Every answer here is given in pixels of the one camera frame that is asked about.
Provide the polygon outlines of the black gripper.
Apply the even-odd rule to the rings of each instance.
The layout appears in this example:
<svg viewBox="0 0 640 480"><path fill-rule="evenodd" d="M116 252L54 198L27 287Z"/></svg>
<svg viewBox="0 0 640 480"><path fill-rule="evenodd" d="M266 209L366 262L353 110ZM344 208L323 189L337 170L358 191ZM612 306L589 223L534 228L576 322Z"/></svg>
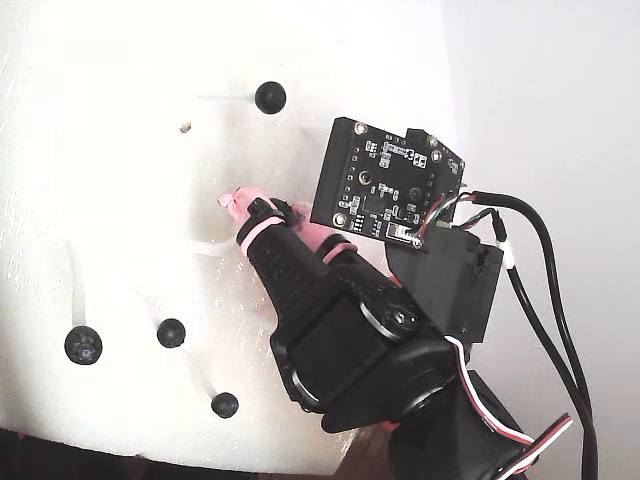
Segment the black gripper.
<svg viewBox="0 0 640 480"><path fill-rule="evenodd" d="M327 433L399 422L457 376L414 299L305 204L240 187L218 198L277 315L270 343L290 399Z"/></svg>

